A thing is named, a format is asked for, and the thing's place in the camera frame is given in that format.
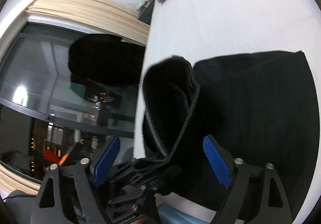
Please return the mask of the black denim pants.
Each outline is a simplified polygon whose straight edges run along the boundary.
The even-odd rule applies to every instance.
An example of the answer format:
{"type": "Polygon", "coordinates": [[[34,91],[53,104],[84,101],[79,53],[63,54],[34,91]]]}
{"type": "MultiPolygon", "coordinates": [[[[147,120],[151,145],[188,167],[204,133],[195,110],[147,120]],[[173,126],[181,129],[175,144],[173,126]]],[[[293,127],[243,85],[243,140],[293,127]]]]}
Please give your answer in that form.
{"type": "Polygon", "coordinates": [[[172,57],[142,83],[146,158],[176,165],[170,193],[216,211],[213,223],[292,223],[319,147],[316,87],[303,52],[172,57]],[[203,151],[212,135],[232,159],[221,185],[203,151]]]}

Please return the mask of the light blue stool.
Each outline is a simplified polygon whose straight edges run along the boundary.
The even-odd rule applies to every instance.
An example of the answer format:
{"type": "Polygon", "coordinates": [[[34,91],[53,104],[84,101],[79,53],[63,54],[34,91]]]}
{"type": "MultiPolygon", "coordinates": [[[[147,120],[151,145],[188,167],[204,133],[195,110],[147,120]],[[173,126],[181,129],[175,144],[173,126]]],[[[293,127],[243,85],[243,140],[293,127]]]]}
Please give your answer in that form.
{"type": "Polygon", "coordinates": [[[161,204],[158,207],[158,214],[161,223],[166,224],[205,224],[208,223],[167,204],[161,204]]]}

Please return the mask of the dark glass window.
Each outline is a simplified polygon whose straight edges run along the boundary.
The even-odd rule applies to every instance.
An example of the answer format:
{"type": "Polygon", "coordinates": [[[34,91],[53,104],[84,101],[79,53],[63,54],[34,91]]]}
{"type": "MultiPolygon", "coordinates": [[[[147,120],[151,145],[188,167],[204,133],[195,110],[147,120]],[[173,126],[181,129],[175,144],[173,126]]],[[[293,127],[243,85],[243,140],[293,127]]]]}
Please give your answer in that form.
{"type": "Polygon", "coordinates": [[[120,138],[132,158],[145,47],[120,36],[25,21],[1,57],[1,166],[39,183],[76,143],[120,138]]]}

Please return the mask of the beige curtain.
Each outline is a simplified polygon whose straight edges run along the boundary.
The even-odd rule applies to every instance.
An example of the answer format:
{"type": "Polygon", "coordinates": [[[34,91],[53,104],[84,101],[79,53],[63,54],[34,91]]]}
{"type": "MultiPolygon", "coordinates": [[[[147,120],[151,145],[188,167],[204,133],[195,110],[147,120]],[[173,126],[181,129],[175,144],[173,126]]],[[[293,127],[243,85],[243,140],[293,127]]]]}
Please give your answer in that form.
{"type": "Polygon", "coordinates": [[[75,21],[147,45],[150,26],[104,0],[35,0],[26,12],[75,21]]]}

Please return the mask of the dark grey nightstand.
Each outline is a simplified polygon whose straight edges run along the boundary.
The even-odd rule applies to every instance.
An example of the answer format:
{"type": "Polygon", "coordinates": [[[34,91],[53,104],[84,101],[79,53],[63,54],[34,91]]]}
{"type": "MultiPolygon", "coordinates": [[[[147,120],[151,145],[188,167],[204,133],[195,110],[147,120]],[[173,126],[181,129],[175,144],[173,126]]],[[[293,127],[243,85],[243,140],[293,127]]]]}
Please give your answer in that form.
{"type": "Polygon", "coordinates": [[[152,19],[152,13],[154,9],[155,0],[147,0],[140,11],[138,20],[150,25],[152,19]]]}

